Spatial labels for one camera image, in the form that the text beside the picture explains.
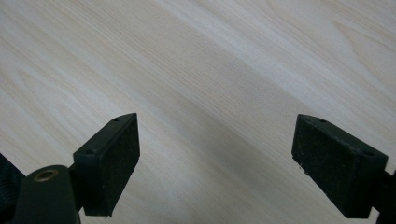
wooden surface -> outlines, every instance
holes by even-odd
[[[0,151],[70,165],[138,114],[114,216],[83,223],[347,220],[290,155],[299,113],[396,168],[396,2],[0,0]]]

black plastic jaw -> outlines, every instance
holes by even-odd
[[[392,178],[384,171],[388,156],[329,121],[299,115],[291,154],[345,217],[389,209],[380,200]]]
[[[111,120],[73,156],[85,214],[111,216],[140,156],[136,114]]]

wooden table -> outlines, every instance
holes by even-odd
[[[0,1],[0,151],[26,175],[138,114],[113,217],[83,223],[345,219],[291,157],[297,114],[396,169],[396,2]]]

screw hole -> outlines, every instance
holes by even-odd
[[[85,154],[87,154],[87,155],[91,155],[93,153],[94,153],[94,151],[91,150],[91,149],[88,149],[88,150],[85,151]]]
[[[35,176],[35,182],[44,182],[44,181],[47,181],[47,180],[51,180],[57,174],[59,174],[58,170],[46,170],[46,171],[43,171],[40,174]]]

metal ring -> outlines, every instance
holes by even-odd
[[[44,181],[47,181],[47,180],[51,180],[57,174],[59,174],[58,170],[45,170],[45,171],[42,171],[38,175],[35,176],[35,182],[44,182]]]

